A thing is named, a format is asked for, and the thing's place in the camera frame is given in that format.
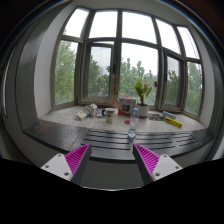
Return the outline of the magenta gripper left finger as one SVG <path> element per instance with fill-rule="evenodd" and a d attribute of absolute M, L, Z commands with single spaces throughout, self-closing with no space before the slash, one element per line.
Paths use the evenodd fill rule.
<path fill-rule="evenodd" d="M 79 185 L 91 153 L 91 144 L 88 143 L 67 154 L 56 154 L 42 169 Z"/>

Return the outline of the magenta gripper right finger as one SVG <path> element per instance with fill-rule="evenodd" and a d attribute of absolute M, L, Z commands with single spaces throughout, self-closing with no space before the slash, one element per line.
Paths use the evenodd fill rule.
<path fill-rule="evenodd" d="M 182 167 L 167 154 L 158 155 L 138 144 L 133 145 L 133 155 L 145 185 L 182 169 Z"/>

